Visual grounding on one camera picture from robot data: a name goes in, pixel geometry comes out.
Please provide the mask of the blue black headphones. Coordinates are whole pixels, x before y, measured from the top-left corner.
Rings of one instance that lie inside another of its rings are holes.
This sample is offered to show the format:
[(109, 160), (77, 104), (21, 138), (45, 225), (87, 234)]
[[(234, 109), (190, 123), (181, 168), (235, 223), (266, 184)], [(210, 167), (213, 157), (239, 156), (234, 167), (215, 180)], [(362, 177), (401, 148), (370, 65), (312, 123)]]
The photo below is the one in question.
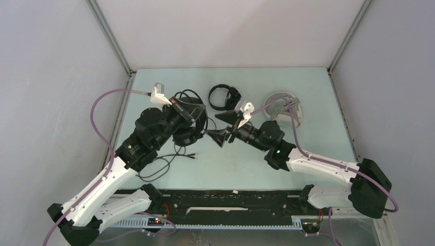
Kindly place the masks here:
[(186, 147), (196, 143), (204, 136), (208, 127), (208, 115), (203, 100), (191, 89), (177, 92), (171, 100), (185, 120), (173, 134), (174, 144)]

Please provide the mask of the white headphones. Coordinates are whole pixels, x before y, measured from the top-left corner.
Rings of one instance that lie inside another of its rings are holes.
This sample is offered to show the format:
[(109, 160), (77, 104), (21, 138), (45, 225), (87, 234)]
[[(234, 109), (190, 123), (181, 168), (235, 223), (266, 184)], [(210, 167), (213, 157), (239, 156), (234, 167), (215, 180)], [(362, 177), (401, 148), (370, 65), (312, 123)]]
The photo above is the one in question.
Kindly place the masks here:
[(289, 92), (271, 94), (264, 102), (264, 115), (269, 120), (275, 120), (280, 126), (299, 127), (302, 124), (303, 113), (300, 100)]

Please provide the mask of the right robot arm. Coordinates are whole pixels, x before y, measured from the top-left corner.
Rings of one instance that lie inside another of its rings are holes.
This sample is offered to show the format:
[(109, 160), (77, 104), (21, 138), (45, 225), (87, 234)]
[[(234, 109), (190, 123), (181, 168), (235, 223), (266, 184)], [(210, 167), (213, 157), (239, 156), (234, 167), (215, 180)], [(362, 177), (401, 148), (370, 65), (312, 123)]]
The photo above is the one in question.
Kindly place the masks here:
[(352, 207), (365, 216), (379, 219), (387, 211), (398, 211), (395, 201), (393, 209), (386, 208), (387, 201), (393, 200), (392, 183), (375, 161), (364, 158), (361, 162), (345, 162), (313, 155), (298, 142), (284, 140), (285, 133), (275, 120), (267, 120), (255, 128), (234, 110), (217, 114), (216, 118), (229, 124), (224, 129), (206, 132), (220, 147), (239, 139), (266, 152), (264, 160), (275, 170), (311, 174), (340, 185), (339, 188), (306, 185), (298, 200), (304, 214), (329, 207)]

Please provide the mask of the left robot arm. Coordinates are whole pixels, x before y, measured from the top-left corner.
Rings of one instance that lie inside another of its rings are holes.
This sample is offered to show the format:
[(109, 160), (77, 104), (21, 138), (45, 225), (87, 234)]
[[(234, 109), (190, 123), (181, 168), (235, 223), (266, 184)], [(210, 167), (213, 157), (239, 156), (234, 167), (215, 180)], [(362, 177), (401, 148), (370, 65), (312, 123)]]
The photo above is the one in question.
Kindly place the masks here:
[(145, 109), (136, 120), (132, 134), (92, 182), (69, 201), (48, 208), (48, 214), (66, 241), (70, 245), (91, 245), (106, 228), (130, 215), (160, 211), (163, 196), (152, 184), (145, 184), (116, 202), (107, 204), (106, 201), (152, 163), (170, 137), (194, 128), (202, 131), (207, 119), (205, 112), (200, 100), (187, 97), (172, 97), (161, 108)]

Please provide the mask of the aluminium frame rail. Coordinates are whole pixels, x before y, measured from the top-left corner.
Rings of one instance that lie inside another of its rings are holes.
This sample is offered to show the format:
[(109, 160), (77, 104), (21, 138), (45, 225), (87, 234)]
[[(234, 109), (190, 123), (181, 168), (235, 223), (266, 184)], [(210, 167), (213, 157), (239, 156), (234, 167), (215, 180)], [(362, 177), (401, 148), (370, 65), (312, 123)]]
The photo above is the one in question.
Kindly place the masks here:
[[(122, 85), (122, 89), (131, 89), (135, 77), (135, 72), (133, 72), (131, 66), (129, 65), (125, 54), (122, 51), (122, 48), (117, 41), (114, 32), (112, 31), (107, 18), (105, 14), (103, 13), (103, 10), (101, 8), (101, 5), (98, 1), (95, 0), (87, 0), (86, 3), (88, 4), (92, 14), (94, 15), (100, 29), (102, 30), (109, 46), (113, 50), (116, 58), (121, 63), (121, 66), (123, 68), (123, 71), (126, 74), (126, 81)], [(126, 92), (121, 92), (120, 97), (120, 104), (116, 110), (116, 115), (114, 119), (114, 124), (112, 128), (112, 132), (109, 135), (109, 142), (112, 144), (113, 147), (116, 146), (120, 128), (122, 126), (122, 121), (124, 118), (124, 114), (126, 111), (127, 102), (129, 99), (129, 95)]]

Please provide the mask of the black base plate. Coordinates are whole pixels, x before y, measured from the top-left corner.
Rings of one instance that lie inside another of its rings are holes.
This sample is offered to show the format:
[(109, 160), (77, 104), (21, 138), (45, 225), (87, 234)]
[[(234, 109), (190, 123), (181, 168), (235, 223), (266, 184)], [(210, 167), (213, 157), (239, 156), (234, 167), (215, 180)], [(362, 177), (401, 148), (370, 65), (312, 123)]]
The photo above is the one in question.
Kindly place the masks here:
[(312, 206), (304, 190), (159, 189), (147, 213), (168, 215), (173, 223), (286, 225), (298, 216), (322, 222), (327, 208)]

